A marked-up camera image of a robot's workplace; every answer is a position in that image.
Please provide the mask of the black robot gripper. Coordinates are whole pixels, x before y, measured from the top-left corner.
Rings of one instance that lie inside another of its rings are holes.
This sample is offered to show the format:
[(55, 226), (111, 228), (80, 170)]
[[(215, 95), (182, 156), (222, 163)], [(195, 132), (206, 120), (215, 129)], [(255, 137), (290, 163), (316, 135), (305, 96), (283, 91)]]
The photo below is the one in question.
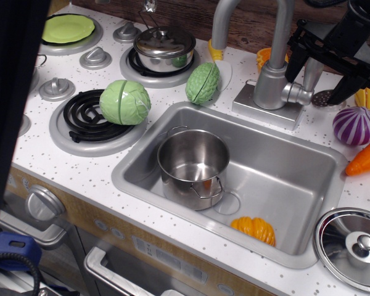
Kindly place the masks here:
[(292, 51), (286, 79), (293, 83), (309, 58), (339, 72), (343, 78), (332, 90), (329, 105), (339, 105), (359, 89), (370, 88), (370, 24), (342, 20), (336, 25), (301, 19), (289, 38)]

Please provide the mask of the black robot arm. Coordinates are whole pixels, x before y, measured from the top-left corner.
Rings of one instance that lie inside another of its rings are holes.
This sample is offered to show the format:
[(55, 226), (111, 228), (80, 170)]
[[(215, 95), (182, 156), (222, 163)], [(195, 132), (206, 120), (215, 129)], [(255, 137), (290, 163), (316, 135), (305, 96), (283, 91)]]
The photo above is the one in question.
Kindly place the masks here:
[(329, 104), (337, 105), (358, 90), (370, 88), (370, 1), (348, 1), (347, 11), (336, 25), (297, 21), (288, 45), (292, 51), (286, 79), (292, 83), (312, 58), (341, 73)]

